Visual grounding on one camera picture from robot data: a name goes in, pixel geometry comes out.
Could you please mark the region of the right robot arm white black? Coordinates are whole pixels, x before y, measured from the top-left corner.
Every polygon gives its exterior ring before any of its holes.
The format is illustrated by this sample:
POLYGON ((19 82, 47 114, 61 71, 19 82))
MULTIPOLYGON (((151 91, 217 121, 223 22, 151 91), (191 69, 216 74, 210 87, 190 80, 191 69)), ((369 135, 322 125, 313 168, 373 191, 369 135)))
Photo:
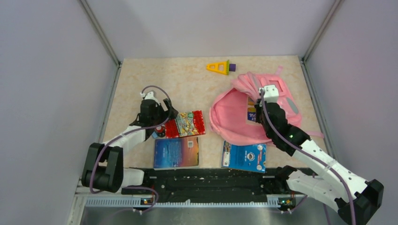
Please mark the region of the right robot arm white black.
POLYGON ((299 127, 290 124, 277 103, 255 104, 256 122, 281 151, 305 163, 319 178, 303 174, 291 166, 281 169, 275 180, 281 193, 303 193, 333 209, 348 225, 365 225, 382 204, 384 186, 376 179, 366 180, 342 166, 299 127))

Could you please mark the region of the red 156-storey treehouse book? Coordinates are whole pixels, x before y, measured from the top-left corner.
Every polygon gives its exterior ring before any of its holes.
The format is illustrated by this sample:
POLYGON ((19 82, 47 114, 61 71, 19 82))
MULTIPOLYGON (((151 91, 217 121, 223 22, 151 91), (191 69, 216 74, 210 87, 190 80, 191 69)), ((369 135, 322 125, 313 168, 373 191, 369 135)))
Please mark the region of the red 156-storey treehouse book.
POLYGON ((165 124, 166 138, 204 135, 206 133, 202 111, 181 112, 165 124))

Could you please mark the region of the light blue paperback book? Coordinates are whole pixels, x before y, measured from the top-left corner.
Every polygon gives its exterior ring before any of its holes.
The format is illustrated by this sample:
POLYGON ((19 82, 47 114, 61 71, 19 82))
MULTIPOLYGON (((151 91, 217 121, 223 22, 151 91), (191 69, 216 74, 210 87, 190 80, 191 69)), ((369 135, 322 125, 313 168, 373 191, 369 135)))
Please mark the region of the light blue paperback book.
POLYGON ((223 143, 221 167, 240 171, 265 173, 265 144, 237 146, 227 141, 223 143))

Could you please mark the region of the pink student backpack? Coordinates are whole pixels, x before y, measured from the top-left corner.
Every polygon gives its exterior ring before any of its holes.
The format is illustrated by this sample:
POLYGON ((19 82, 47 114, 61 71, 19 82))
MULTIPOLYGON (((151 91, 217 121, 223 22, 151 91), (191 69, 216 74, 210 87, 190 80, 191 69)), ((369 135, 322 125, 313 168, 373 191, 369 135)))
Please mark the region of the pink student backpack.
POLYGON ((280 77, 282 66, 273 74, 247 72, 231 80, 231 88, 220 94, 209 110, 211 129, 225 141, 238 146, 269 143, 271 140, 260 123, 255 121, 255 102, 259 88, 274 85, 279 92, 277 103, 285 111, 288 122, 301 126, 302 115, 292 94, 280 77))

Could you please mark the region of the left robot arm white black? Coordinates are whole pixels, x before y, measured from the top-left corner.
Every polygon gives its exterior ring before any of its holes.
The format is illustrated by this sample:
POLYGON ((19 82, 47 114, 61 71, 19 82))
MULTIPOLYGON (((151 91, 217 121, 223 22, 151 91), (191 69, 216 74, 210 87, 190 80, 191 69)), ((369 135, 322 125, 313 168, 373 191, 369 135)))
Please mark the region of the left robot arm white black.
POLYGON ((121 134, 105 143, 94 142, 88 147, 81 184, 91 192, 108 191, 115 193, 124 179, 123 157, 136 145, 145 142, 155 129, 176 118, 178 111, 170 99, 161 103, 153 99, 141 101, 140 113, 121 134))

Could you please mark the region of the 91-storey treehouse blue book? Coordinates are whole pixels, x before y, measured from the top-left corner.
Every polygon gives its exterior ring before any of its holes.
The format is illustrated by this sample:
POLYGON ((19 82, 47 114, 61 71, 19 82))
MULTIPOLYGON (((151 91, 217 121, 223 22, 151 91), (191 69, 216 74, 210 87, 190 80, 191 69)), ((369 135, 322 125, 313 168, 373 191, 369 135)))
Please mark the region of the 91-storey treehouse blue book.
POLYGON ((247 120, 250 122, 256 121, 255 101, 247 97, 247 120))

